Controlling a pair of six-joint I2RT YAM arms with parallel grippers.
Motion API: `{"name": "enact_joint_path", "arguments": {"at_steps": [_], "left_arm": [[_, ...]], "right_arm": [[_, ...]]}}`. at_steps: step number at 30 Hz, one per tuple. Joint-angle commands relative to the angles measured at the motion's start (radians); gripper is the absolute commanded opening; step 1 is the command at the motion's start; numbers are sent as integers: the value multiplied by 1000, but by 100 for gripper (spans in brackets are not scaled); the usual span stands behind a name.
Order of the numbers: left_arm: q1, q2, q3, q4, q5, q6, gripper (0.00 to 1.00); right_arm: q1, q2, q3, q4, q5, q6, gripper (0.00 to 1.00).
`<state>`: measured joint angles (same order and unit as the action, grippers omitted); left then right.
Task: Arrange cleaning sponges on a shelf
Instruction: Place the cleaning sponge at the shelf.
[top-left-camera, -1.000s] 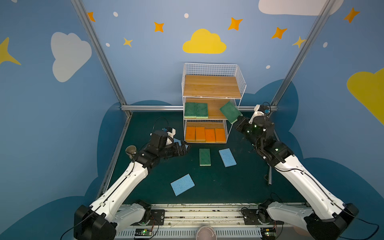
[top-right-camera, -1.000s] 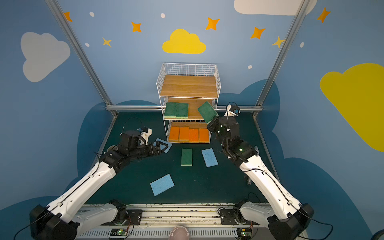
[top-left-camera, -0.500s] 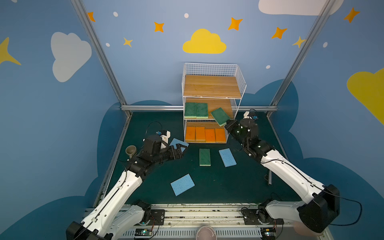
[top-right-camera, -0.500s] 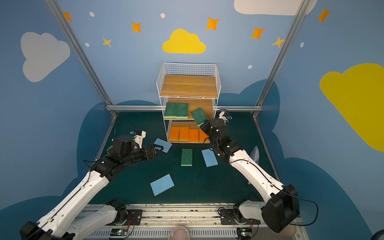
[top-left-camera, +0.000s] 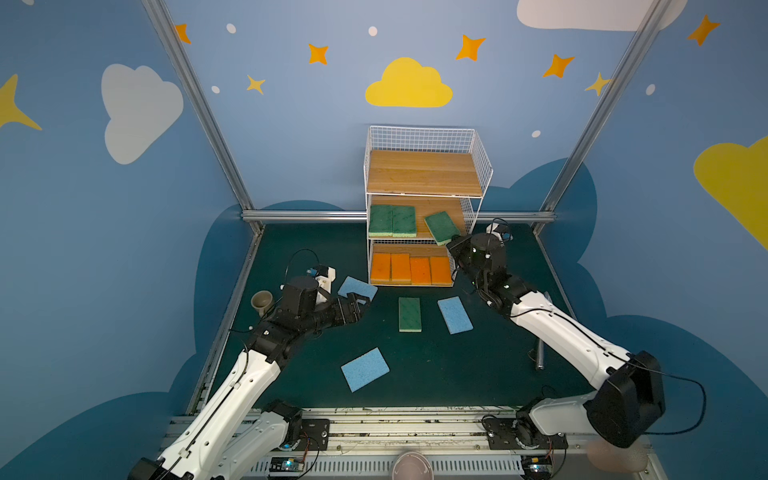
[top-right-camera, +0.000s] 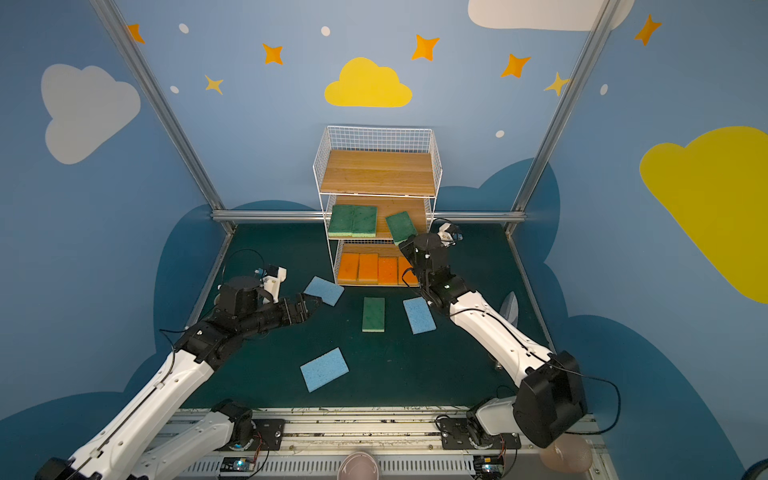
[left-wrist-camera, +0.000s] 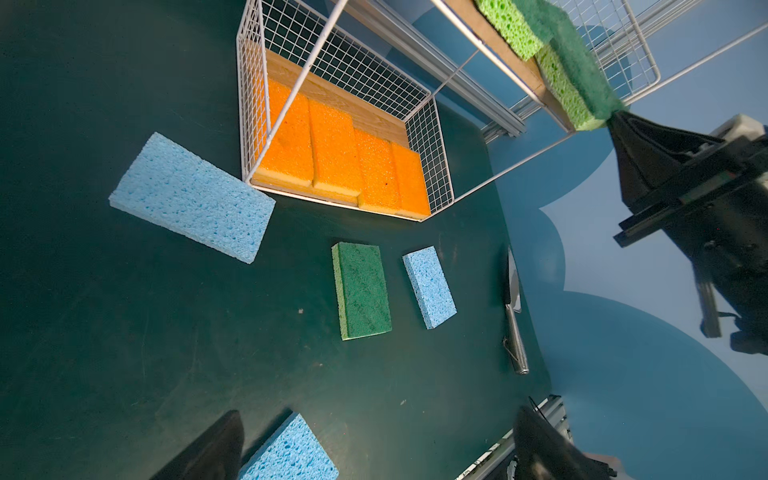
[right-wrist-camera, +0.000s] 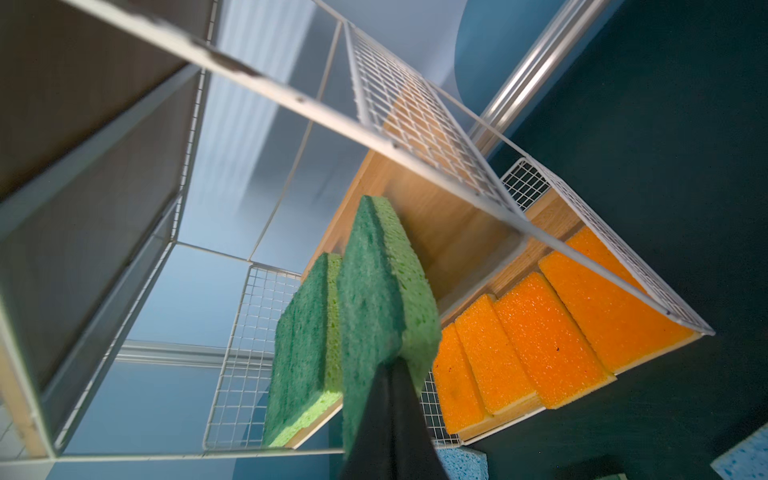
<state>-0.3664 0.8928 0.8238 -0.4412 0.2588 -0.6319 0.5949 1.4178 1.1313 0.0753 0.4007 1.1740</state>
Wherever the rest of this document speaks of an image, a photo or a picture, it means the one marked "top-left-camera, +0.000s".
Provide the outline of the blue sponge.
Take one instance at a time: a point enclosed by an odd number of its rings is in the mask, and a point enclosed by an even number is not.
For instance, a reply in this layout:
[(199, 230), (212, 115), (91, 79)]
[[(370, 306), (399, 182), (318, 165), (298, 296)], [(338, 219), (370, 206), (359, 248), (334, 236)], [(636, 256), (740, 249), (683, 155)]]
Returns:
[(350, 293), (354, 293), (358, 296), (367, 297), (368, 299), (373, 300), (377, 290), (378, 288), (374, 285), (348, 276), (339, 288), (338, 295), (340, 297), (347, 297)]
[(389, 365), (379, 348), (341, 366), (342, 374), (351, 392), (356, 392), (390, 372)]
[(468, 332), (474, 328), (459, 297), (440, 299), (437, 304), (451, 335)]

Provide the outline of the orange sponge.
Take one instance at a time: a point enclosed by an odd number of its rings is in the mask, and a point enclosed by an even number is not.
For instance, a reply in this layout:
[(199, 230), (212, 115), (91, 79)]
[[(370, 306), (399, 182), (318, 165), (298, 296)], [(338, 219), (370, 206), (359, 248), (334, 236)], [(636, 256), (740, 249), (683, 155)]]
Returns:
[(391, 283), (396, 285), (410, 285), (412, 283), (411, 260), (409, 254), (391, 254)]
[(375, 252), (372, 256), (370, 280), (374, 285), (388, 284), (392, 280), (391, 254)]
[(431, 265), (428, 257), (410, 258), (411, 284), (416, 286), (429, 286), (431, 280)]
[(446, 256), (433, 256), (429, 258), (431, 284), (438, 287), (451, 287), (453, 285), (453, 273), (451, 261)]

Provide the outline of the green sponge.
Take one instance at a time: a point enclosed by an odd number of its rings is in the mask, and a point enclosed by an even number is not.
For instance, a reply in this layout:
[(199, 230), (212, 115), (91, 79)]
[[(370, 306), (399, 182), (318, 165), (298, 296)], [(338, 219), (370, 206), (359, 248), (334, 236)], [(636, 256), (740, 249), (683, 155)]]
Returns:
[(395, 238), (415, 238), (418, 233), (415, 207), (398, 205), (392, 207), (392, 236)]
[(446, 211), (441, 211), (425, 218), (427, 228), (435, 243), (445, 246), (462, 233)]
[(369, 209), (368, 235), (371, 238), (393, 236), (393, 207), (372, 205)]
[(419, 298), (400, 297), (398, 299), (398, 331), (401, 333), (420, 333), (422, 331)]

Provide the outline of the blue sponge front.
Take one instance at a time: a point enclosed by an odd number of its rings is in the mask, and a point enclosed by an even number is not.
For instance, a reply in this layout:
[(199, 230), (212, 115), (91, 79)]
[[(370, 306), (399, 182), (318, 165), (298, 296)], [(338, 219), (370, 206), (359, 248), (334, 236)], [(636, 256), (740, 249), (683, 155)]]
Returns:
[(390, 372), (389, 365), (379, 348), (341, 366), (342, 374), (351, 392), (356, 392)]

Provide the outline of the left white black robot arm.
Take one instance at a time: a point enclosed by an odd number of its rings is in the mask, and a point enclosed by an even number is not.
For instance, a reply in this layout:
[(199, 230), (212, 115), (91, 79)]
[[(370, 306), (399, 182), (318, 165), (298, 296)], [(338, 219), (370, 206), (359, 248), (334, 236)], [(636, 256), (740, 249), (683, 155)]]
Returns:
[(312, 334), (360, 321), (369, 297), (335, 296), (328, 276), (300, 276), (253, 328), (230, 374), (195, 420), (157, 459), (140, 459), (132, 479), (240, 479), (269, 452), (293, 447), (302, 411), (274, 401), (244, 433), (237, 430), (264, 391)]

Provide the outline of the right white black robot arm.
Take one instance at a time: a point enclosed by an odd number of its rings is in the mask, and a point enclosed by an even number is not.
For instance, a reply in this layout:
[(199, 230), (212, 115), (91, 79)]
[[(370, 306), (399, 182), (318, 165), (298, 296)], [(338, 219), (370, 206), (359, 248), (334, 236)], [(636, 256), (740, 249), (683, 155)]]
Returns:
[(534, 400), (519, 410), (514, 428), (522, 448), (534, 449), (548, 437), (575, 433), (598, 435), (627, 449), (664, 414), (657, 359), (646, 351), (632, 354), (596, 335), (510, 274), (497, 235), (456, 236), (447, 249), (491, 309), (543, 341), (593, 389), (581, 396)]

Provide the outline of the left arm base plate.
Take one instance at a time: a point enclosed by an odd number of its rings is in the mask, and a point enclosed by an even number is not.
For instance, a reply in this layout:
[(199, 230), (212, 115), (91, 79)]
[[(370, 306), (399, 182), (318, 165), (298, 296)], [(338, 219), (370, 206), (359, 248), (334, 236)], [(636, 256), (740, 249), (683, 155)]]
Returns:
[(326, 451), (330, 436), (329, 419), (310, 418), (294, 420), (289, 424), (284, 446), (289, 451), (308, 449)]

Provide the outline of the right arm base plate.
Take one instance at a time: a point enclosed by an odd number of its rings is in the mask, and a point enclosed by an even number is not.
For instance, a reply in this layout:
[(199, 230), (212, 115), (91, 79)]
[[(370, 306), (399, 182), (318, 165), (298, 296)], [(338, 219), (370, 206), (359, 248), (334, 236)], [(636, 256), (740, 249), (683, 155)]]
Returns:
[(565, 435), (544, 435), (526, 420), (485, 415), (480, 424), (485, 430), (491, 450), (565, 450), (569, 447)]

